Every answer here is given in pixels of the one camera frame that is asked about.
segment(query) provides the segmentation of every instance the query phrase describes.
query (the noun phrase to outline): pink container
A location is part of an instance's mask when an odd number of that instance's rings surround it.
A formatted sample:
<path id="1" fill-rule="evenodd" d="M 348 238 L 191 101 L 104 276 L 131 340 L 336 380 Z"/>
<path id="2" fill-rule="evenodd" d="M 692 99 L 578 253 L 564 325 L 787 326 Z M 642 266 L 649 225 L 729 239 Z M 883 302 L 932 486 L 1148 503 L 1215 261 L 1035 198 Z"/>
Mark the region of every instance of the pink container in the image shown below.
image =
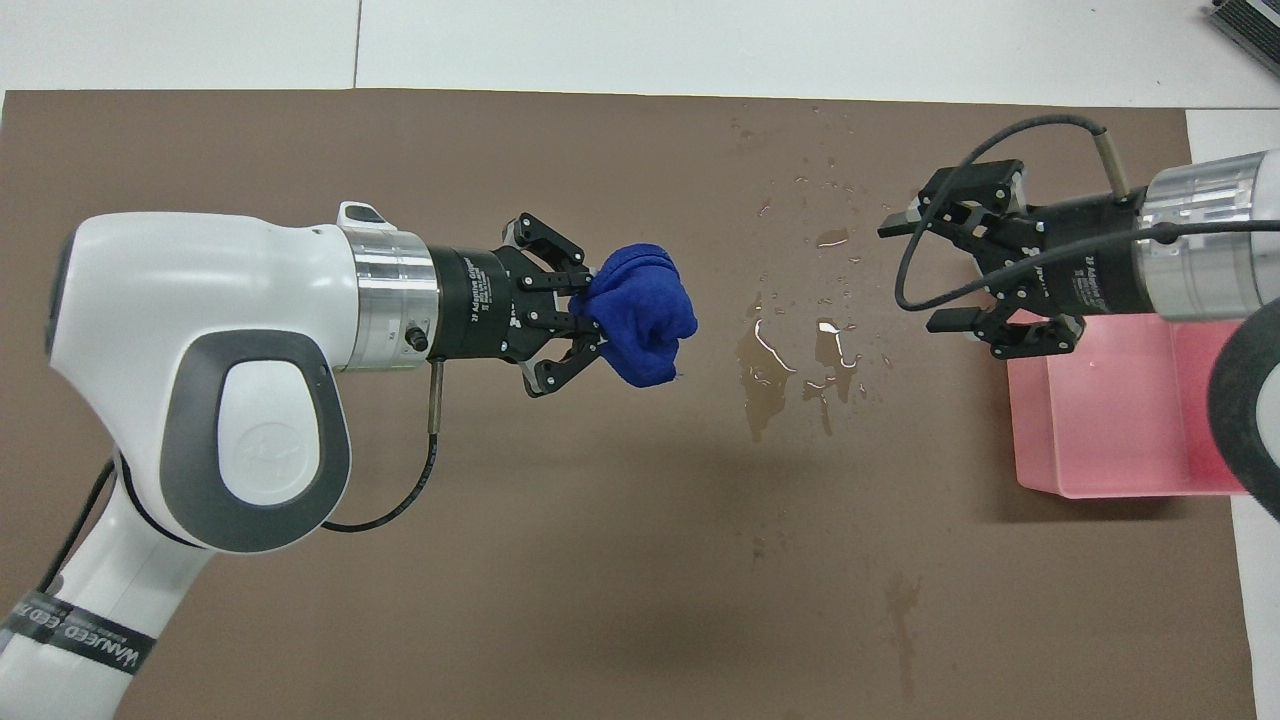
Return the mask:
<path id="1" fill-rule="evenodd" d="M 1087 320 L 1075 352 L 1007 363 L 1019 484 L 1078 498 L 1244 493 L 1204 397 L 1239 322 Z"/>

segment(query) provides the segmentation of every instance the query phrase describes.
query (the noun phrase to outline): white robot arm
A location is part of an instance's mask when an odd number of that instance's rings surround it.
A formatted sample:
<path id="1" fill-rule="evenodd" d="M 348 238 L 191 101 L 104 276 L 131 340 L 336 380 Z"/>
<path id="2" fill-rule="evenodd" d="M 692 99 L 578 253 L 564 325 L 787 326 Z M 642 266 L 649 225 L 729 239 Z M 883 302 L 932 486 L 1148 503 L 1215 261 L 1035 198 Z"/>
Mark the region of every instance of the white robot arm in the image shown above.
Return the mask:
<path id="1" fill-rule="evenodd" d="M 74 556 L 0 625 L 0 719 L 110 717 L 215 552 L 378 524 L 326 523 L 351 465 L 335 372 L 431 363 L 434 459 L 440 364 L 498 357 L 531 396 L 562 388 L 604 342 L 561 309 L 591 277 L 581 249 L 529 214 L 492 252 L 426 246 L 356 202 L 310 228 L 86 220 L 63 252 L 46 351 L 115 441 L 100 479 L 115 484 Z M 571 350 L 535 361 L 553 338 Z"/>

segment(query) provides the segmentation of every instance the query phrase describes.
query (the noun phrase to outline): water droplet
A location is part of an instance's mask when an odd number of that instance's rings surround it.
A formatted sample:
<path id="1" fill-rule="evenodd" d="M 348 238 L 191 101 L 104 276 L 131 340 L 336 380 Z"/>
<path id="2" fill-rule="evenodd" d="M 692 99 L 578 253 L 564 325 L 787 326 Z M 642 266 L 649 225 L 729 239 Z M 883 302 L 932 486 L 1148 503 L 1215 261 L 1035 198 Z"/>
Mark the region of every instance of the water droplet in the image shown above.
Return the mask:
<path id="1" fill-rule="evenodd" d="M 835 247 L 849 242 L 849 228 L 836 228 L 818 236 L 817 247 Z"/>
<path id="2" fill-rule="evenodd" d="M 763 305 L 762 305 L 762 297 L 760 297 L 760 293 L 756 292 L 755 293 L 755 302 L 753 302 L 751 306 L 746 309 L 746 316 L 748 318 L 758 316 L 760 314 L 760 309 L 762 307 L 763 307 Z"/>

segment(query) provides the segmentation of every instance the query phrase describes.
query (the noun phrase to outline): brown table surface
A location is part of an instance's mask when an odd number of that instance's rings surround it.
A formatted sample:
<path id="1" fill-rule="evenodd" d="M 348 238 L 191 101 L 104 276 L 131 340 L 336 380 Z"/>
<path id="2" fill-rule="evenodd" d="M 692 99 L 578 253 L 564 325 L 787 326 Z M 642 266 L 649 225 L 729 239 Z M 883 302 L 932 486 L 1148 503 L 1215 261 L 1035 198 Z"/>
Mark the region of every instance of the brown table surface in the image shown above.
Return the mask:
<path id="1" fill-rule="evenodd" d="M 602 361 L 535 401 L 513 368 L 449 363 L 419 503 L 365 536 L 215 559 L 120 717 L 1252 717 L 1226 501 L 1020 488 L 1001 364 L 893 306 L 902 242 L 877 240 L 881 219 L 1041 110 L 10 92 L 0 602 L 38 579 L 110 448 L 41 345 L 81 220 L 306 225 L 364 200 L 430 243 L 489 249 L 531 211 L 595 264 L 631 242 L 671 251 L 701 323 L 681 377 L 637 391 Z M 1180 111 L 1087 114 L 1135 183 L 1188 161 Z M 1080 131 L 1000 156 L 1028 163 L 1034 202 L 1106 188 Z M 972 277 L 927 245 L 913 296 Z M 823 319 L 856 324 L 863 357 L 806 391 L 831 374 Z M 339 386 L 355 461 L 337 519 L 353 521 L 412 484 L 428 373 Z"/>

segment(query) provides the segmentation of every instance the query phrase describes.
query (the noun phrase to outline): blue cloth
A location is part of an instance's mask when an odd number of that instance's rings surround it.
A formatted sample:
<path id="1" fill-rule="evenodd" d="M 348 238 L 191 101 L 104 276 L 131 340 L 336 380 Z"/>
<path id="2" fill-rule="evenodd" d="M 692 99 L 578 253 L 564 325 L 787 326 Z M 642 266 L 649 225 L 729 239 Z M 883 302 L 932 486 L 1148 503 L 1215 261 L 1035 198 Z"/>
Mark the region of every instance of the blue cloth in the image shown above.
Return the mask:
<path id="1" fill-rule="evenodd" d="M 698 331 L 676 264 L 657 245 L 628 245 L 611 255 L 568 309 L 600 323 L 608 338 L 600 355 L 635 387 L 675 379 L 680 340 Z"/>

